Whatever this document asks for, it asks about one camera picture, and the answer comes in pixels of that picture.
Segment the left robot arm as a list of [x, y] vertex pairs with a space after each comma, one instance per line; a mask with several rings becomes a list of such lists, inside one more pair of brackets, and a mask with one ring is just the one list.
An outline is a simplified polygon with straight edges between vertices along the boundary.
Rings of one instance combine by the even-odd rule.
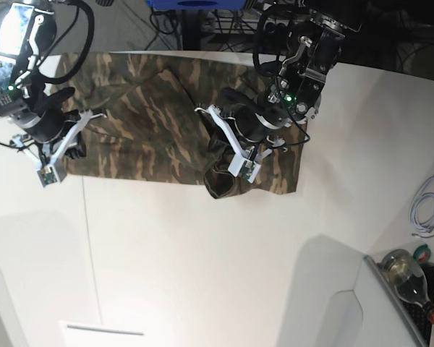
[[[341, 53], [349, 31], [358, 32], [366, 10], [365, 1], [298, 1], [274, 4], [260, 16], [252, 49], [257, 74], [269, 79], [254, 98], [233, 88], [219, 93], [231, 108], [215, 105], [204, 109], [221, 130], [234, 153], [228, 166], [232, 176], [255, 180], [261, 161], [274, 150], [291, 144], [278, 136], [285, 127], [300, 128], [318, 112], [327, 73]], [[275, 14], [304, 15], [286, 29], [284, 59], [260, 62], [267, 19]]]

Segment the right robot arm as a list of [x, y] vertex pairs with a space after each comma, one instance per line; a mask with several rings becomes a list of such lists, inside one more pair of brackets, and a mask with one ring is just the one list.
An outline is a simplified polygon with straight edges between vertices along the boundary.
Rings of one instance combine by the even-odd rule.
[[52, 1], [14, 2], [0, 27], [0, 118], [9, 117], [25, 131], [23, 144], [5, 146], [23, 151], [35, 145], [44, 163], [82, 119], [78, 111], [63, 111], [62, 106], [75, 94], [75, 88], [66, 83], [80, 71], [95, 32], [93, 10], [85, 1], [65, 4], [85, 13], [88, 33], [75, 65], [61, 77], [40, 71], [60, 41]]

